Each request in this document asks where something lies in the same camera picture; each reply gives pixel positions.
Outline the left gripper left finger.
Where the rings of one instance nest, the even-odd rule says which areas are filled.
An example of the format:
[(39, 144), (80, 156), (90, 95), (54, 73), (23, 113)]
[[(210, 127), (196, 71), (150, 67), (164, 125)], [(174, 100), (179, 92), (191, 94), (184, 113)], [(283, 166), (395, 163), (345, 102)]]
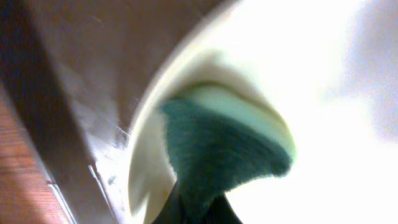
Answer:
[(179, 183), (176, 182), (168, 196), (165, 205), (152, 224), (184, 224), (185, 209), (180, 196)]

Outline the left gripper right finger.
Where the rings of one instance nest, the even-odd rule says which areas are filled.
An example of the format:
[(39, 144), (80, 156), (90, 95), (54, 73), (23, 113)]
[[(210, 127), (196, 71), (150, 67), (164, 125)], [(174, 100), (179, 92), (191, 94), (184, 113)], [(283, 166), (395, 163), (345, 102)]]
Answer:
[(226, 195), (212, 201), (209, 210), (201, 220), (201, 224), (243, 224), (233, 211)]

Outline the green scrubbing sponge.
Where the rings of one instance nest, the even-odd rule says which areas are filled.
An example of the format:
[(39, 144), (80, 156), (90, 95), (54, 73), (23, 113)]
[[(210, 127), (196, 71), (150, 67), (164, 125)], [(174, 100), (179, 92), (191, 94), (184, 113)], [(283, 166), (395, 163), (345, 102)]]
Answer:
[(291, 169), (296, 147), (274, 110), (232, 89), (206, 83), (163, 102), (167, 157), (189, 223), (204, 221), (225, 193)]

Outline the white plate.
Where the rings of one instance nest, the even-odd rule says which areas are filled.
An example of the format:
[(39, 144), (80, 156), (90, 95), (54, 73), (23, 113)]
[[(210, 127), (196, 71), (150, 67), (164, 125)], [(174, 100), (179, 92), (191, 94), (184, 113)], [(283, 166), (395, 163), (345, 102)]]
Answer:
[(244, 223), (397, 222), (397, 2), (240, 1), (173, 52), (133, 119), (128, 223), (156, 218), (175, 182), (157, 107), (220, 82), (284, 121), (294, 164), (227, 198)]

